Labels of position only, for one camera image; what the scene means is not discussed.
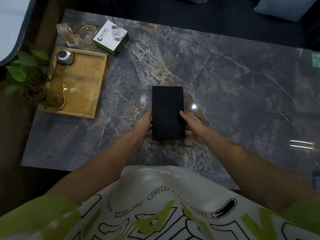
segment black box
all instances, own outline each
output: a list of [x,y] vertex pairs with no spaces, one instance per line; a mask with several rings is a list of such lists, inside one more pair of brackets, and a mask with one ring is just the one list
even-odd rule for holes
[[152,86],[152,139],[185,139],[183,88]]

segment graphic t-shirt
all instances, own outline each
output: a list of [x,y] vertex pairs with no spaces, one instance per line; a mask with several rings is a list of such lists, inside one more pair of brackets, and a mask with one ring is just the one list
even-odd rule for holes
[[127,166],[80,206],[45,195],[18,207],[0,218],[0,238],[311,240],[319,213],[315,199],[279,216],[187,169]]

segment green plant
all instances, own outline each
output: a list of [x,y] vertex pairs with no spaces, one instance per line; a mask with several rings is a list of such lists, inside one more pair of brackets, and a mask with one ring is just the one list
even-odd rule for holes
[[[49,61],[49,56],[46,52],[33,49],[30,51],[38,59]],[[42,85],[53,77],[50,67],[40,65],[40,62],[37,62],[33,56],[24,51],[18,51],[16,57],[10,62],[10,65],[6,66],[6,69],[5,78],[11,83],[4,90],[6,96],[14,93],[19,88],[36,93],[39,88],[38,84]]]

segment wooden tray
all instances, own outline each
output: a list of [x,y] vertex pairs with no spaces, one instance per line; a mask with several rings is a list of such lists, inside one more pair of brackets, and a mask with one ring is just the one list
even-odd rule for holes
[[[57,63],[56,54],[62,49],[74,53],[73,64]],[[63,94],[66,102],[59,110],[46,109],[43,106],[40,106],[39,110],[94,118],[101,96],[108,55],[65,47],[57,47],[54,54],[53,79],[46,87]]]

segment product box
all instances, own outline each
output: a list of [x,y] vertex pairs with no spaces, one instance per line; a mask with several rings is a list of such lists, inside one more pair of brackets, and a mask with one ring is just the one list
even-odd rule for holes
[[101,49],[118,56],[129,40],[129,35],[123,28],[107,21],[93,40]]

